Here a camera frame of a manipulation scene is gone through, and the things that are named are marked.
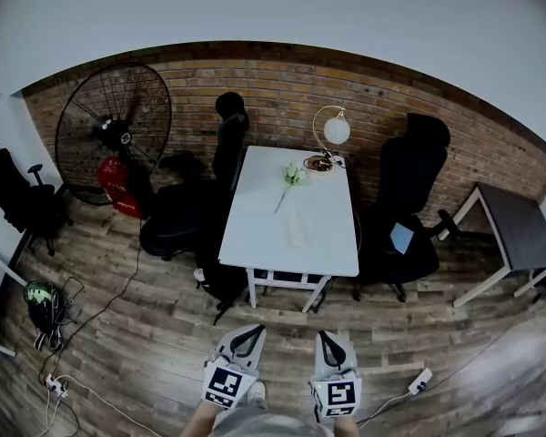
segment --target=lamp base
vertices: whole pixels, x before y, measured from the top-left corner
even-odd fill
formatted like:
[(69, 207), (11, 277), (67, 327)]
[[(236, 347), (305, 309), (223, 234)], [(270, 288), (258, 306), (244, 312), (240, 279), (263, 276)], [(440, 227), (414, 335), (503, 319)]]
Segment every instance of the lamp base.
[(329, 158), (324, 156), (311, 156), (303, 161), (303, 165), (314, 175), (327, 175), (334, 168)]

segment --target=white shoe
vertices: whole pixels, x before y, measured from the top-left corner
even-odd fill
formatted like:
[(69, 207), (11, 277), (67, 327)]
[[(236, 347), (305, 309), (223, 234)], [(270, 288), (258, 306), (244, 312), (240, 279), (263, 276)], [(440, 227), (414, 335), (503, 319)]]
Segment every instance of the white shoe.
[(247, 392), (247, 400), (249, 403), (252, 401), (263, 401), (265, 402), (265, 384), (261, 381), (256, 381)]

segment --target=black office chair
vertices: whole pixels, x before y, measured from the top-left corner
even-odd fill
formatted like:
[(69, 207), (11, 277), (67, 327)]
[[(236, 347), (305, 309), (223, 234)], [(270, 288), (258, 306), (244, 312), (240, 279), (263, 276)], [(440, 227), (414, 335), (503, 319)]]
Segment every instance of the black office chair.
[(39, 164), (28, 169), (37, 182), (36, 186), (30, 186), (16, 168), (10, 152), (0, 148), (0, 208), (13, 227), (21, 233), (25, 230), (30, 233), (31, 251), (36, 239), (43, 238), (49, 255), (54, 256), (53, 238), (58, 227), (64, 222), (72, 225), (73, 220), (67, 216), (62, 196), (55, 193), (55, 187), (44, 184), (38, 176), (42, 167)]
[(248, 115), (241, 96), (227, 92), (217, 99), (223, 119), (218, 127), (218, 144), (212, 162), (213, 179), (191, 179), (157, 192), (152, 216), (142, 228), (142, 248), (152, 256), (170, 260), (186, 249), (194, 249), (206, 220), (224, 223), (232, 202), (243, 161), (243, 138)]
[[(362, 286), (385, 282), (407, 298), (403, 283), (421, 279), (439, 268), (431, 238), (448, 229), (452, 237), (457, 227), (445, 210), (441, 222), (432, 229), (423, 227), (415, 215), (421, 212), (445, 160), (450, 133), (441, 120), (407, 114), (408, 127), (402, 137), (388, 140), (380, 153), (380, 186), (377, 201), (361, 215), (360, 287), (354, 300), (360, 301)], [(413, 232), (404, 254), (394, 249), (390, 233), (396, 223)]]

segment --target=standing fan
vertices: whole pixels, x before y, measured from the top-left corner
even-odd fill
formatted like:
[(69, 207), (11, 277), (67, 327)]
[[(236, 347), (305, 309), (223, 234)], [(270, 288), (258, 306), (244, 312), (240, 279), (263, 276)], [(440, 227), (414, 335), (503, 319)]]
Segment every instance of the standing fan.
[[(56, 128), (56, 165), (71, 194), (95, 206), (127, 195), (138, 202), (149, 197), (148, 178), (166, 146), (171, 120), (166, 83), (149, 66), (118, 63), (89, 76), (66, 102)], [(112, 157), (128, 172), (126, 190), (113, 198), (97, 177)]]

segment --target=wooden floor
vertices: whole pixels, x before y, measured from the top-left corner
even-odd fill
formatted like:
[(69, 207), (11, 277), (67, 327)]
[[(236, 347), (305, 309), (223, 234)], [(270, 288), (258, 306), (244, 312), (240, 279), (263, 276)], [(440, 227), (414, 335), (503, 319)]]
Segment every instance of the wooden floor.
[[(76, 224), (62, 230), (56, 255), (50, 258), (39, 244), (35, 255), (25, 252), (18, 270), (28, 280), (58, 285), (71, 275), (82, 280), (86, 290), (73, 308), (80, 324), (134, 272), (139, 222), (78, 201), (71, 203), (71, 216)], [(307, 381), (314, 339), (320, 329), (333, 330), (349, 337), (358, 354), (360, 419), (403, 394), (424, 367), (434, 373), (434, 388), (369, 422), (363, 435), (546, 435), (546, 301), (531, 306), (532, 292), (514, 299), (523, 278), (506, 279), (453, 309), (450, 302), (495, 271), (500, 256), (491, 245), (466, 241), (437, 243), (437, 249), (440, 270), (407, 285), (405, 304), (382, 285), (367, 287), (356, 303), (353, 281), (338, 279), (319, 314), (301, 313), (306, 293), (269, 290), (258, 296), (256, 310), (239, 302), (216, 327), (217, 303), (196, 289), (192, 256), (165, 262), (142, 252), (125, 296), (73, 338), (57, 374), (72, 375), (134, 419), (174, 436), (198, 402), (207, 353), (226, 331), (262, 322), (268, 336), (260, 369), (269, 407), (312, 419)], [(17, 356), (0, 355), (0, 435), (33, 436), (45, 427), (46, 389), (36, 375), (47, 352), (33, 349), (36, 332), (22, 290), (9, 283), (0, 301), (0, 341)], [(70, 281), (67, 292), (77, 288)], [(75, 329), (65, 327), (66, 336)], [(72, 385), (67, 402), (79, 418), (78, 435), (151, 435), (90, 391)], [(72, 414), (61, 407), (50, 435), (75, 429)]]

